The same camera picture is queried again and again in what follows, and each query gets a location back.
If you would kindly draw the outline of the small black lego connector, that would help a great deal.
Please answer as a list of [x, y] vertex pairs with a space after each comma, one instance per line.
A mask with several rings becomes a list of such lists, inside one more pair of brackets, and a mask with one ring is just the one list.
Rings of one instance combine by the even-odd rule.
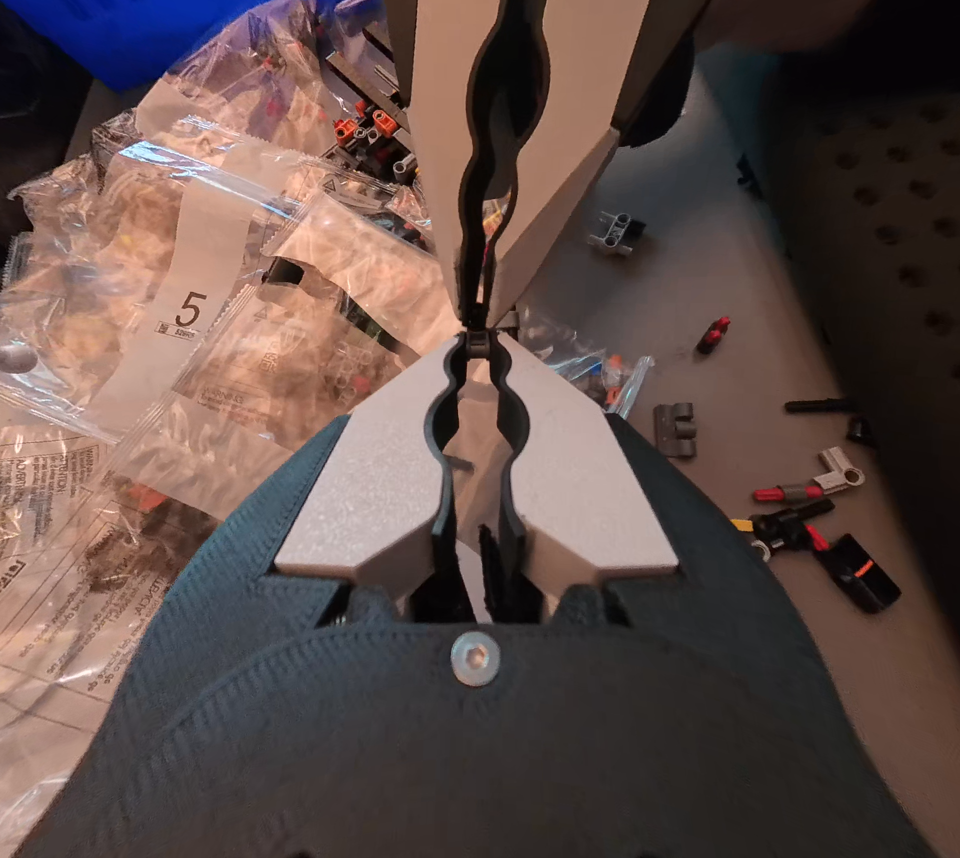
[[786, 508], [766, 515], [753, 515], [751, 545], [765, 561], [781, 551], [823, 551], [829, 547], [825, 539], [810, 531], [809, 521], [826, 515], [835, 508], [828, 498], [812, 501], [796, 508]]

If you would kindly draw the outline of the black yellow lego connector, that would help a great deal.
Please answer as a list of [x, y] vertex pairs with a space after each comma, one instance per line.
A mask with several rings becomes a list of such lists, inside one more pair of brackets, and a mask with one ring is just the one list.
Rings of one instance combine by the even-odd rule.
[[762, 562], [768, 564], [773, 557], [773, 552], [762, 533], [756, 531], [755, 522], [750, 518], [732, 518], [730, 523], [745, 540], [748, 540], [750, 547], [759, 555]]

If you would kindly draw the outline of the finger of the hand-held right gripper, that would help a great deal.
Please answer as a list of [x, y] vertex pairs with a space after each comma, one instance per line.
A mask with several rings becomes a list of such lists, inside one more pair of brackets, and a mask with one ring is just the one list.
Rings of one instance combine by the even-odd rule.
[[414, 144], [442, 279], [458, 319], [495, 324], [483, 203], [498, 167], [494, 46], [507, 0], [417, 0]]
[[650, 0], [546, 0], [545, 106], [517, 157], [510, 217], [493, 255], [487, 322], [522, 296], [619, 141], [613, 124]]

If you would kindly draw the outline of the dark grey lego triple connector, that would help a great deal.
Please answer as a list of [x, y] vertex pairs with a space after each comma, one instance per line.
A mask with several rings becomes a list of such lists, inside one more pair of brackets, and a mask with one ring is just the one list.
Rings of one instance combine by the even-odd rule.
[[689, 401], [658, 404], [653, 410], [657, 451], [673, 459], [697, 456], [697, 425], [693, 403]]

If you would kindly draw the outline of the lego chassis frame assembly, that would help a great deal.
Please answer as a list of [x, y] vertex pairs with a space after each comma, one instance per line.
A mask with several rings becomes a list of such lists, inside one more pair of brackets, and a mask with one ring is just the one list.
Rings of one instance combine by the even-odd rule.
[[356, 35], [343, 34], [341, 44], [319, 49], [320, 70], [334, 100], [330, 155], [377, 181], [415, 185], [419, 161], [385, 22], [366, 22]]

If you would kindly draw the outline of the small lego pieces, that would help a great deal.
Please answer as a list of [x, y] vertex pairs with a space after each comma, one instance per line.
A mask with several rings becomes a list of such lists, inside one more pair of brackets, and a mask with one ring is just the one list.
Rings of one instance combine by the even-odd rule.
[[601, 211], [598, 222], [587, 237], [588, 244], [598, 252], [616, 257], [630, 256], [647, 228], [642, 219], [626, 212]]

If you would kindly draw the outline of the black lego axle connector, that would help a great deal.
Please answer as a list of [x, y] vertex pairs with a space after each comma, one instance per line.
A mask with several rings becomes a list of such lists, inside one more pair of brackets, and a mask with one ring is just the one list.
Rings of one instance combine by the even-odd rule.
[[487, 328], [488, 308], [477, 300], [465, 313], [463, 319], [464, 353], [468, 360], [487, 360], [490, 358], [492, 338], [491, 330]]

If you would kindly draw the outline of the large clear bag white label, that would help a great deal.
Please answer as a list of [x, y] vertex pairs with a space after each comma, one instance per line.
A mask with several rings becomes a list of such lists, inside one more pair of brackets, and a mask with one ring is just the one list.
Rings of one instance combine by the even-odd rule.
[[458, 328], [414, 191], [189, 116], [119, 152], [109, 191], [131, 204], [98, 255], [120, 319], [118, 360], [86, 407], [123, 436], [210, 342], [275, 257], [305, 262], [390, 337], [425, 354]]

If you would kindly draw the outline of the pile of clear lego bags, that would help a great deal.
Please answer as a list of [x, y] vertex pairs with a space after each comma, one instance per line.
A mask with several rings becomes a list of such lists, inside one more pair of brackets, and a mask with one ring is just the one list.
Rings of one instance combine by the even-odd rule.
[[189, 116], [325, 155], [334, 100], [320, 47], [341, 48], [379, 4], [255, 7], [95, 129], [88, 154], [13, 191], [32, 224], [2, 291], [2, 404], [30, 419], [2, 429], [2, 709], [15, 723], [93, 731], [196, 547], [315, 433], [423, 355], [305, 262], [275, 257], [123, 436], [87, 417], [119, 351], [98, 255], [135, 185], [109, 191], [114, 156]]

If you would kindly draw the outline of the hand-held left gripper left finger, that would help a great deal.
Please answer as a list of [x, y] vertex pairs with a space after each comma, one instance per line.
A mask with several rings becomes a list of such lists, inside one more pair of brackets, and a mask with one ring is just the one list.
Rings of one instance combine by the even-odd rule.
[[285, 576], [409, 598], [414, 619], [464, 623], [452, 471], [468, 338], [443, 343], [356, 406], [276, 554]]

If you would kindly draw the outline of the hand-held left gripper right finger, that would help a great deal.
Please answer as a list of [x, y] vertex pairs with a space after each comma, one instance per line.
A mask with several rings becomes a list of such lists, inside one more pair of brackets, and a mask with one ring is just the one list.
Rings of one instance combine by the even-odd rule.
[[490, 335], [488, 349], [496, 427], [510, 447], [487, 538], [493, 621], [537, 623], [544, 600], [570, 588], [676, 572], [611, 417], [509, 335]]

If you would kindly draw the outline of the black lego panel red stripe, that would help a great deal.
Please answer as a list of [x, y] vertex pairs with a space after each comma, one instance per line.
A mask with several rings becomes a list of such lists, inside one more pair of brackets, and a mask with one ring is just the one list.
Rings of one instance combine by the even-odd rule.
[[832, 543], [815, 540], [812, 553], [860, 612], [879, 614], [901, 599], [900, 587], [853, 535], [847, 533]]

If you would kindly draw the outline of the black perforated pad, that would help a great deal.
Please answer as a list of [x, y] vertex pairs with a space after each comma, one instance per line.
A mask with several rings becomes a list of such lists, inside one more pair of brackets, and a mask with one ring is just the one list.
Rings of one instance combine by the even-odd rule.
[[958, 80], [785, 60], [761, 115], [767, 201], [926, 570], [958, 596]]

